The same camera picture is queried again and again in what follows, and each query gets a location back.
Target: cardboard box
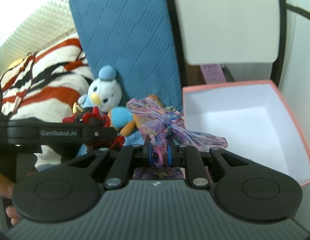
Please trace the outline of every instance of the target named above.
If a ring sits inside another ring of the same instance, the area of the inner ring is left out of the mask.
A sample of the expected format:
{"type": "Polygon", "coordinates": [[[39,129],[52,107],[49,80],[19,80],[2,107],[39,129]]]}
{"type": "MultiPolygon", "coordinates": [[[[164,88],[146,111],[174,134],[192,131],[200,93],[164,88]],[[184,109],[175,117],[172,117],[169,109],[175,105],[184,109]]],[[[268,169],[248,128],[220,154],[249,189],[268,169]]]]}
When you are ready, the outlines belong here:
{"type": "Polygon", "coordinates": [[[310,182],[306,139],[272,81],[184,87],[183,112],[188,130],[225,137],[227,150],[310,182]]]}
{"type": "Polygon", "coordinates": [[[200,66],[191,66],[186,64],[186,76],[188,86],[206,84],[200,66]]]}

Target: red and white striped fabric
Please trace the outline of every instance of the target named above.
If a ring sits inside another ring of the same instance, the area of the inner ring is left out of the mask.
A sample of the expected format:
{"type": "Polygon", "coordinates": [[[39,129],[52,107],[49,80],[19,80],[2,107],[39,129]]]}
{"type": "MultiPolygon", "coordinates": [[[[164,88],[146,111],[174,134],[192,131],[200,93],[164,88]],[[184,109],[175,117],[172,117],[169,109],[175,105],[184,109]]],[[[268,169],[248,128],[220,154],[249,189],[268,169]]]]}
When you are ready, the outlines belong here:
{"type": "MultiPolygon", "coordinates": [[[[35,117],[62,122],[72,115],[74,102],[87,93],[93,79],[78,35],[71,34],[4,73],[2,113],[7,120],[35,117]]],[[[37,166],[60,162],[59,155],[46,151],[38,155],[37,166]]]]}

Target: silver rivet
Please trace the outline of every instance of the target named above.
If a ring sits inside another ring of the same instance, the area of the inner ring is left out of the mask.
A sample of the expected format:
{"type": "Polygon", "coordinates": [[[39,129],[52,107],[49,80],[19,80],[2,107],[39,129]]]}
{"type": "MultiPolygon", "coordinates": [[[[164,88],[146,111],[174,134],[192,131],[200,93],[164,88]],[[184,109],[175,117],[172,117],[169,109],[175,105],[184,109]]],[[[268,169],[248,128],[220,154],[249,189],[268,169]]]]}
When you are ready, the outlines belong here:
{"type": "Polygon", "coordinates": [[[196,186],[205,186],[208,184],[208,180],[205,178],[196,178],[193,179],[193,184],[196,186]]]}
{"type": "Polygon", "coordinates": [[[122,181],[119,178],[110,178],[110,179],[107,179],[106,181],[106,184],[110,187],[118,186],[121,183],[122,181]]]}

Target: human hand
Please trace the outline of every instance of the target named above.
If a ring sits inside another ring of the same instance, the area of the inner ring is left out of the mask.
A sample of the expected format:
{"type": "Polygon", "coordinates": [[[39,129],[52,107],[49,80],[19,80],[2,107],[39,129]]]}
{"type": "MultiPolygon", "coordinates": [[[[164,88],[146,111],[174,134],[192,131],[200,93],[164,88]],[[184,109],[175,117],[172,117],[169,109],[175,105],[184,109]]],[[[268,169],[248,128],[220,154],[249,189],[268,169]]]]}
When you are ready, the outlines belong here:
{"type": "MultiPolygon", "coordinates": [[[[35,172],[36,171],[31,171],[27,174],[27,176],[35,172]]],[[[5,177],[4,175],[0,173],[0,196],[1,197],[12,199],[14,186],[15,184],[12,181],[10,181],[7,177],[5,177]]],[[[13,205],[8,206],[5,211],[6,211],[7,216],[11,219],[12,225],[16,225],[21,220],[21,217],[19,216],[16,208],[13,205]]]]}

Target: blue quilted fabric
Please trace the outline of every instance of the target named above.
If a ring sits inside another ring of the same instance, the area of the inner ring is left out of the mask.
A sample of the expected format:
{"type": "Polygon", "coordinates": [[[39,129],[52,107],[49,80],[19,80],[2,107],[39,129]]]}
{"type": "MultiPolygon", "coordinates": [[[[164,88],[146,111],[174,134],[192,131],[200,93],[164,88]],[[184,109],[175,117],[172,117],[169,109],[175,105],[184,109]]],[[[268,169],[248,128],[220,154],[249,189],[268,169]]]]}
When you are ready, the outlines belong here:
{"type": "MultiPolygon", "coordinates": [[[[156,94],[182,109],[182,89],[166,0],[69,0],[81,45],[98,77],[112,65],[125,95],[156,94]]],[[[138,134],[128,138],[140,141],[138,134]]]]}

